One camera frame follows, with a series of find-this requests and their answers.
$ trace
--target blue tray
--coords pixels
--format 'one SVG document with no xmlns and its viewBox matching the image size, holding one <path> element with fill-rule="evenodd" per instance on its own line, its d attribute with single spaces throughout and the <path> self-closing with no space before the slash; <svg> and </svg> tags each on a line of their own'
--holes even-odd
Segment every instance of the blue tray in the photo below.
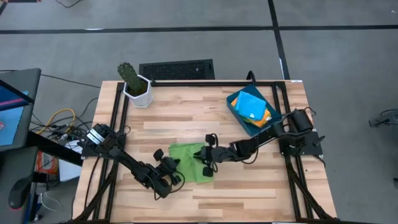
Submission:
<svg viewBox="0 0 398 224">
<path fill-rule="evenodd" d="M 236 97 L 238 97 L 239 92 L 240 91 L 244 91 L 246 93 L 252 94 L 253 96 L 264 100 L 265 102 L 267 102 L 266 104 L 266 108 L 269 110 L 269 112 L 271 113 L 271 120 L 268 121 L 262 128 L 259 128 L 251 123 L 247 123 L 244 122 L 243 119 L 240 117 L 240 115 L 238 115 L 238 113 L 235 111 L 234 107 L 231 105 L 232 101 L 235 100 Z M 279 121 L 280 118 L 280 114 L 277 113 L 272 106 L 268 103 L 268 101 L 261 95 L 261 93 L 259 92 L 259 90 L 254 86 L 254 85 L 248 85 L 246 87 L 244 87 L 243 89 L 237 91 L 236 93 L 233 93 L 232 95 L 229 95 L 226 98 L 226 105 L 227 107 L 231 110 L 232 114 L 234 114 L 235 118 L 239 121 L 239 123 L 242 125 L 242 127 L 244 128 L 244 130 L 250 135 L 250 137 L 253 137 L 257 134 L 259 134 L 260 132 L 262 132 L 263 130 L 265 130 L 266 128 L 268 128 L 272 123 L 275 123 L 276 121 Z"/>
</svg>

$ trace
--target green cloth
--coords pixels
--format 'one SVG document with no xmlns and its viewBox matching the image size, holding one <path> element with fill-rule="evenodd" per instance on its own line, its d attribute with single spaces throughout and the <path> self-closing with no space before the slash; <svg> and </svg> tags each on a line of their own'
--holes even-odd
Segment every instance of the green cloth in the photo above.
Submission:
<svg viewBox="0 0 398 224">
<path fill-rule="evenodd" d="M 204 145 L 205 143 L 181 143 L 171 144 L 169 147 L 169 156 L 173 159 L 180 159 L 177 171 L 184 175 L 186 182 L 199 184 L 213 181 L 213 177 L 203 175 L 203 168 L 206 165 L 193 158 L 193 154 L 200 151 Z"/>
</svg>

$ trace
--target gray carpet floor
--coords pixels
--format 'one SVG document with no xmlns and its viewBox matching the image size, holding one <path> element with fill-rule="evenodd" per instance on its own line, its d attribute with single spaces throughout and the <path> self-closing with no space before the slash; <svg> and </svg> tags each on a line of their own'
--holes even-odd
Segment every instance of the gray carpet floor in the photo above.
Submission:
<svg viewBox="0 0 398 224">
<path fill-rule="evenodd" d="M 60 0 L 65 4 L 74 1 Z M 280 26 L 398 24 L 395 0 L 274 0 Z M 271 26 L 266 0 L 82 0 L 8 4 L 0 30 L 178 26 Z M 397 127 L 370 128 L 368 119 L 398 107 L 398 30 L 281 32 L 290 77 L 303 80 L 322 142 L 338 216 L 396 223 Z M 281 79 L 273 31 L 0 35 L 0 69 L 39 67 L 43 74 L 101 85 L 119 80 L 116 66 L 213 59 L 216 79 Z M 61 108 L 81 113 L 98 89 L 42 77 L 34 113 L 42 121 Z M 93 119 L 95 102 L 82 117 Z M 68 220 L 77 179 L 49 196 L 63 205 L 41 209 L 41 223 Z"/>
</svg>

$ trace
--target wooden table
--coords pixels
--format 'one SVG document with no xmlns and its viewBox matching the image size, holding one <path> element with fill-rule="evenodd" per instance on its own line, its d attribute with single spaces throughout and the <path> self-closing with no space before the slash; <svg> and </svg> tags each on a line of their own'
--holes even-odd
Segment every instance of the wooden table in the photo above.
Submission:
<svg viewBox="0 0 398 224">
<path fill-rule="evenodd" d="M 290 107 L 308 106 L 302 82 L 285 82 Z M 109 124 L 116 92 L 116 81 L 103 82 L 93 124 Z M 216 133 L 220 144 L 249 138 L 226 106 L 226 97 L 242 87 L 153 87 L 154 100 L 146 109 L 129 103 L 126 124 L 126 152 L 138 161 L 157 165 L 152 154 L 159 148 L 165 153 L 169 144 L 204 142 L 205 134 Z M 259 91 L 274 105 L 271 87 Z M 284 111 L 281 94 L 281 110 Z M 122 112 L 120 99 L 117 121 Z M 309 191 L 331 216 L 336 216 L 323 164 L 312 156 L 302 156 Z M 95 158 L 86 159 L 78 184 L 73 216 L 83 210 L 88 179 Z M 89 201 L 98 188 L 101 163 L 95 170 Z M 154 200 L 152 189 L 138 184 L 130 171 L 119 165 L 111 222 L 271 222 L 294 221 L 292 200 L 284 158 L 277 141 L 259 149 L 251 165 L 224 162 L 218 165 L 214 182 L 185 183 L 183 189 L 165 199 Z M 297 189 L 302 216 L 303 198 Z M 100 218 L 104 217 L 108 193 L 102 199 Z"/>
</svg>

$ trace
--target white planter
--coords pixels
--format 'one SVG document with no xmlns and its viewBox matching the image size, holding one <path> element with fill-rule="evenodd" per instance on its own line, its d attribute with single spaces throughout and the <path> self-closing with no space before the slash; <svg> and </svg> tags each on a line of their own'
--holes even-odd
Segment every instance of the white planter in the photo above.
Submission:
<svg viewBox="0 0 398 224">
<path fill-rule="evenodd" d="M 154 96 L 152 95 L 152 87 L 150 85 L 150 81 L 146 79 L 145 77 L 141 75 L 137 75 L 140 79 L 144 80 L 145 82 L 148 83 L 148 88 L 147 91 L 144 94 L 141 94 L 139 96 L 132 96 L 127 92 L 127 83 L 124 83 L 124 89 L 123 93 L 130 98 L 132 101 L 133 105 L 136 108 L 147 108 L 152 100 L 154 99 Z"/>
</svg>

